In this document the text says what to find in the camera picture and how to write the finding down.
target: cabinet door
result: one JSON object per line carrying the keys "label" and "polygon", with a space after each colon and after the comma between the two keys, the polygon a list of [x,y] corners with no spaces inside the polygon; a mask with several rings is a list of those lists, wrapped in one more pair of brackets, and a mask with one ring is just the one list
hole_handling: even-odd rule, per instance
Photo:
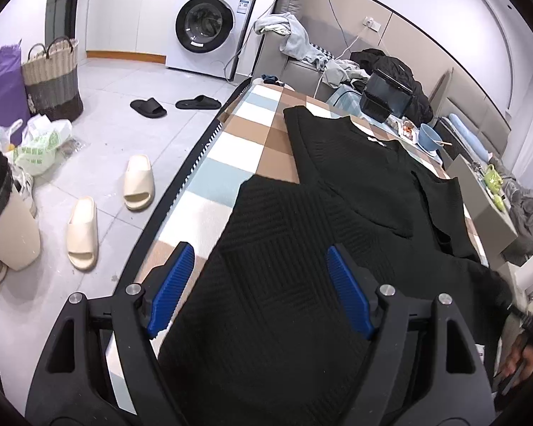
{"label": "cabinet door", "polygon": [[89,0],[87,51],[108,51],[111,41],[112,0]]}
{"label": "cabinet door", "polygon": [[112,0],[111,51],[136,51],[142,0]]}
{"label": "cabinet door", "polygon": [[176,0],[142,0],[136,50],[139,53],[167,55],[169,37],[176,20],[172,8]]}

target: beige slipper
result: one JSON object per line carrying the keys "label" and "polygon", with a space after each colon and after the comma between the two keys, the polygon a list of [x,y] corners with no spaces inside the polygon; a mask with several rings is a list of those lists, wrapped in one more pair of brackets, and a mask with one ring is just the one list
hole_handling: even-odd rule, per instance
{"label": "beige slipper", "polygon": [[146,155],[133,155],[124,174],[124,203],[132,211],[146,208],[154,199],[154,175]]}
{"label": "beige slipper", "polygon": [[97,263],[99,237],[97,207],[91,197],[77,200],[67,225],[67,255],[80,270],[92,269]]}

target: woven basket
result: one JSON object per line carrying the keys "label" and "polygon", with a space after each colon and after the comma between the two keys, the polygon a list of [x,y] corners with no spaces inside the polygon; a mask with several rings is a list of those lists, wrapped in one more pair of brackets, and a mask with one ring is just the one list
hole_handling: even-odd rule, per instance
{"label": "woven basket", "polygon": [[[31,47],[28,62],[21,71],[26,84],[30,110],[53,120],[75,120],[83,112],[77,79],[76,39],[60,37],[46,48],[38,43]],[[35,47],[42,51],[31,57]]]}

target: washing machine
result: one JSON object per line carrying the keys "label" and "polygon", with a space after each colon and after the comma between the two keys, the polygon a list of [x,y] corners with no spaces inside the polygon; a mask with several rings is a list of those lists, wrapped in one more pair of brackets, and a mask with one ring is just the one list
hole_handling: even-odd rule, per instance
{"label": "washing machine", "polygon": [[166,66],[232,79],[254,0],[176,0]]}

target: gray pillow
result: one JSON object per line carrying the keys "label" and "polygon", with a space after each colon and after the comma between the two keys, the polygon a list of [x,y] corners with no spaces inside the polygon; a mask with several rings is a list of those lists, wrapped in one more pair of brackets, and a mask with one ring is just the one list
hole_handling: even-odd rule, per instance
{"label": "gray pillow", "polygon": [[302,4],[304,0],[276,0],[274,14],[290,13],[298,20],[302,18]]}

